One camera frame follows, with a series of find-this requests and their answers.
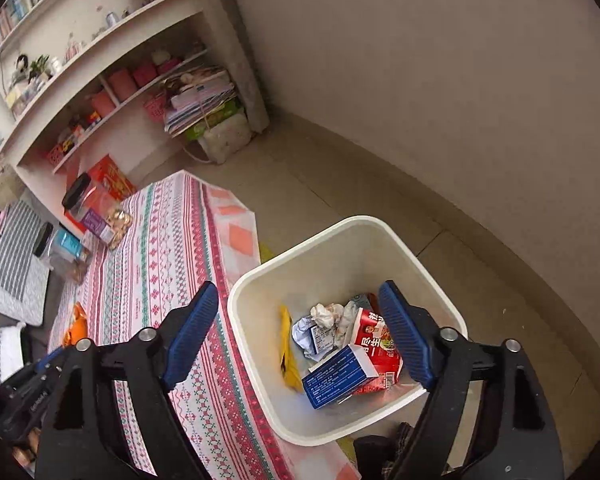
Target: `glass jar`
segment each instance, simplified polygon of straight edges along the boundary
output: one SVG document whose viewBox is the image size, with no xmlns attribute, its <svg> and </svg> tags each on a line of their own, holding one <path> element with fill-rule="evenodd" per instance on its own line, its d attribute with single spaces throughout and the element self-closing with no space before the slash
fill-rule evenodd
<svg viewBox="0 0 600 480">
<path fill-rule="evenodd" d="M 85 228 L 115 249 L 133 221 L 133 217 L 98 182 L 81 174 L 62 199 L 62 206 Z"/>
<path fill-rule="evenodd" d="M 40 228 L 34 255 L 64 279 L 82 283 L 91 262 L 91 251 L 63 228 L 54 231 L 49 222 Z"/>
</svg>

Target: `tile floor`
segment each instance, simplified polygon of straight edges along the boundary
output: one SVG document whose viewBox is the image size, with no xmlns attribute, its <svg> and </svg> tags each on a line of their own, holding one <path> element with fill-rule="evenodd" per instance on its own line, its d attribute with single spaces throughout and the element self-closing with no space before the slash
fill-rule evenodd
<svg viewBox="0 0 600 480">
<path fill-rule="evenodd" d="M 255 212 L 258 237 L 276 254 L 347 216 L 369 214 L 385 220 L 462 313 L 472 339 L 499 344 L 513 337 L 525 347 L 554 413 L 569 474 L 600 437 L 600 396 L 586 372 L 519 293 L 397 184 L 373 172 L 359 152 L 336 149 L 310 124 L 277 118 L 222 166 L 199 164 L 179 153 L 142 184 L 186 169 L 230 189 Z M 475 385 L 449 457 L 453 466 L 464 459 L 478 394 Z M 400 420 L 413 424 L 423 404 L 421 397 L 366 433 L 387 432 Z"/>
</svg>

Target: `metal screw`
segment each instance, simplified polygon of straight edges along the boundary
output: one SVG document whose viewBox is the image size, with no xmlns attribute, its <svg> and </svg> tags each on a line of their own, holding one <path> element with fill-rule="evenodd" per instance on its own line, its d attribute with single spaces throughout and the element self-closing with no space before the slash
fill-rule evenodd
<svg viewBox="0 0 600 480">
<path fill-rule="evenodd" d="M 458 332 L 456 332 L 453 328 L 447 327 L 440 331 L 440 336 L 445 341 L 455 341 L 458 339 Z"/>
<path fill-rule="evenodd" d="M 506 341 L 506 343 L 504 343 L 504 345 L 511 352 L 520 352 L 520 350 L 522 349 L 522 346 L 520 346 L 520 343 L 517 342 L 515 339 L 507 339 L 507 341 Z"/>
<path fill-rule="evenodd" d="M 157 332 L 155 331 L 155 328 L 147 327 L 140 331 L 138 337 L 140 338 L 140 341 L 151 341 L 156 334 Z"/>
<path fill-rule="evenodd" d="M 89 348 L 90 346 L 91 346 L 91 340 L 85 337 L 85 338 L 83 338 L 83 339 L 80 339 L 80 341 L 78 341 L 78 342 L 75 344 L 75 349 L 76 349 L 78 352 L 84 352 L 84 351 L 85 351 L 87 348 Z"/>
</svg>

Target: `stack of papers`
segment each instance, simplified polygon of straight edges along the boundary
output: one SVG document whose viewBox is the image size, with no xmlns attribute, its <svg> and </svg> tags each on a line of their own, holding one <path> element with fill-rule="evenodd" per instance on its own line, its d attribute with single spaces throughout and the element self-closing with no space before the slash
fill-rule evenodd
<svg viewBox="0 0 600 480">
<path fill-rule="evenodd" d="M 175 137 L 236 96 L 235 86 L 222 67 L 198 67 L 171 77 L 172 92 L 164 113 L 164 131 Z"/>
</svg>

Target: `fabric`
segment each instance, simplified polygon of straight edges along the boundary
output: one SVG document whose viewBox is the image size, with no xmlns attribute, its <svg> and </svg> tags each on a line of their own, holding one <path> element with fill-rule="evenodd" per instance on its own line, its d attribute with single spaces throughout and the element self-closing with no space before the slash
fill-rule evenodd
<svg viewBox="0 0 600 480">
<path fill-rule="evenodd" d="M 0 227 L 0 286 L 22 301 L 31 253 L 42 221 L 29 205 L 18 201 Z"/>
<path fill-rule="evenodd" d="M 0 384 L 24 366 L 20 332 L 25 324 L 0 328 Z"/>
<path fill-rule="evenodd" d="M 84 239 L 93 259 L 82 285 L 64 288 L 49 349 L 60 344 L 75 301 L 87 313 L 90 337 L 98 345 L 112 344 L 145 326 L 157 327 L 211 280 L 219 293 L 218 316 L 189 377 L 170 393 L 211 477 L 359 479 L 334 442 L 302 448 L 280 440 L 254 394 L 226 310 L 235 280 L 260 263 L 253 212 L 232 193 L 185 171 L 151 184 L 123 206 L 134 223 L 117 249 L 107 251 L 90 234 Z M 126 383 L 116 383 L 116 394 L 133 460 L 154 473 Z"/>
<path fill-rule="evenodd" d="M 14 298 L 0 286 L 0 314 L 31 326 L 40 326 L 44 321 L 49 268 L 35 256 L 31 255 L 30 258 L 22 301 Z"/>
</svg>

